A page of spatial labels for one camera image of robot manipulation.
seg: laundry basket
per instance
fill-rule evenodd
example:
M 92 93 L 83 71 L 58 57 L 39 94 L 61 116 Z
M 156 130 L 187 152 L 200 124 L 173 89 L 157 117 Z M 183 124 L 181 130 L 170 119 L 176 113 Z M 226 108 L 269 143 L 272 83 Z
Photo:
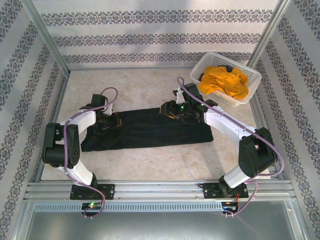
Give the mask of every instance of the laundry basket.
M 190 73 L 190 78 L 194 81 L 195 84 L 199 84 L 198 81 L 201 74 L 204 73 L 205 69 L 209 66 L 221 66 L 221 65 L 229 65 L 231 67 L 237 67 L 242 72 L 246 74 L 248 77 L 248 96 L 246 96 L 242 100 L 237 100 L 231 96 L 228 96 L 225 93 L 222 93 L 220 91 L 215 91 L 214 93 L 210 93 L 212 97 L 215 99 L 218 99 L 226 104 L 231 105 L 232 107 L 237 107 L 240 104 L 246 104 L 249 102 L 249 100 L 254 95 L 255 91 L 257 90 L 260 80 L 262 78 L 260 72 L 253 70 L 250 67 L 247 67 L 241 63 L 238 63 L 236 61 L 233 61 L 227 57 L 221 56 L 220 54 L 217 54 L 215 52 L 208 52 L 205 54 L 201 60 L 195 65 L 195 67 L 192 69 Z

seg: yellow towel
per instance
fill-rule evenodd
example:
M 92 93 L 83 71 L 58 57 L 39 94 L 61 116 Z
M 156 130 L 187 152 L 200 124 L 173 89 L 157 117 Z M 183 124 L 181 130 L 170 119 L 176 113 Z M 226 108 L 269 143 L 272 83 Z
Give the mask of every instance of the yellow towel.
M 214 93 L 218 90 L 241 100 L 249 93 L 247 85 L 248 77 L 236 67 L 232 69 L 232 72 L 227 72 L 224 66 L 208 66 L 199 83 L 199 89 L 204 94 Z

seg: beige tile floor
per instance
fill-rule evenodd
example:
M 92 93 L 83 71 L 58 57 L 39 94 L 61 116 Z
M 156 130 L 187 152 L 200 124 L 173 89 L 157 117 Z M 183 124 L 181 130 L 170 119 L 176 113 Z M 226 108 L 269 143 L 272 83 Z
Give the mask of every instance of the beige tile floor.
M 189 68 L 117 69 L 72 71 L 58 121 L 75 114 L 106 87 L 116 87 L 119 97 L 113 108 L 117 112 L 158 108 L 174 99 L 177 76 L 191 82 Z M 113 99 L 112 90 L 106 92 Z M 219 105 L 240 121 L 255 126 L 249 104 L 233 108 Z M 218 130 L 211 128 L 213 142 L 181 146 L 82 152 L 80 160 L 99 180 L 192 180 L 218 179 L 238 162 L 238 147 Z M 45 165 L 42 180 L 66 180 L 58 169 Z

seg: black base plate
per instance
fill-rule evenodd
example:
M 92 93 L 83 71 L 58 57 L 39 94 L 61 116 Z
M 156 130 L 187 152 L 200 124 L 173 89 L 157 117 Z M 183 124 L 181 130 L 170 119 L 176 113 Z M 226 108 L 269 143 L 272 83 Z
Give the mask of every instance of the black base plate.
M 104 193 L 105 200 L 113 200 L 115 195 L 114 184 L 98 184 L 98 190 Z M 102 196 L 85 186 L 72 185 L 71 200 L 102 200 Z
M 219 189 L 218 182 L 207 182 L 198 184 L 200 188 L 203 189 L 204 199 L 225 199 L 226 197 Z M 236 189 L 236 192 L 239 195 L 240 199 L 246 199 L 249 197 L 247 185 L 242 183 Z M 228 198 L 236 198 L 236 193 L 234 195 L 229 196 Z

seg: patterned wallpaper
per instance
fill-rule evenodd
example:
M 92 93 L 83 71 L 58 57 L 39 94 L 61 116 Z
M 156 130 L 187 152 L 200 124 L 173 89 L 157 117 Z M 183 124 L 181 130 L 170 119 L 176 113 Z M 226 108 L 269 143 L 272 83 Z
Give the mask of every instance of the patterned wallpaper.
M 35 0 L 71 70 L 245 63 L 278 0 Z
M 0 0 L 0 240 L 10 239 L 63 77 L 19 0 Z
M 256 69 L 257 94 L 311 239 L 320 239 L 320 1 L 294 0 Z

